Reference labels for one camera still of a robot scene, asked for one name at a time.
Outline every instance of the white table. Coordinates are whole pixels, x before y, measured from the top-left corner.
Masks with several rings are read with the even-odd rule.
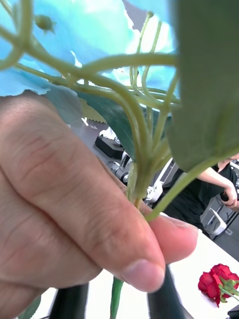
[[[227,304],[217,308],[198,290],[198,280],[203,271],[207,272],[216,264],[226,264],[232,272],[239,274],[239,263],[213,241],[199,232],[198,244],[191,256],[170,265],[180,301],[185,308],[186,319],[226,319],[227,312],[237,305],[234,298],[229,298]],[[107,271],[91,281],[86,319],[108,319],[110,311],[112,275]],[[49,314],[49,308],[54,298],[55,290],[48,290],[42,298],[42,303],[34,319],[40,319]],[[148,319],[146,294],[124,284],[121,294],[118,319]]]

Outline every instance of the finger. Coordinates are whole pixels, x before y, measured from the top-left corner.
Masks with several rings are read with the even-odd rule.
[[[101,269],[46,214],[25,202],[0,171],[0,279],[68,287]]]
[[[19,102],[12,107],[1,128],[0,145],[8,151],[0,153],[0,161],[7,178],[100,268],[140,290],[157,290],[165,262],[143,216],[53,112],[40,102],[25,103],[28,108]]]
[[[0,281],[0,317],[12,319],[22,313],[44,290]]]
[[[140,210],[148,215],[152,210],[144,203]],[[189,256],[197,245],[198,229],[169,216],[159,216],[149,223],[167,264]]]

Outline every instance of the black object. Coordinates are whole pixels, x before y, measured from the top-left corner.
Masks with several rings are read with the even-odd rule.
[[[60,289],[49,319],[84,319],[89,284]]]
[[[88,284],[60,289],[49,319],[84,319],[87,295]],[[168,266],[162,288],[148,294],[148,305],[151,319],[185,319]]]
[[[161,289],[148,294],[148,306],[150,319],[185,319],[168,266]]]
[[[239,306],[236,306],[232,310],[228,311],[228,315],[231,319],[239,319]]]
[[[124,149],[115,140],[98,136],[96,138],[95,145],[112,159],[120,160],[122,158]]]
[[[228,196],[226,194],[220,194],[221,200],[228,201]]]

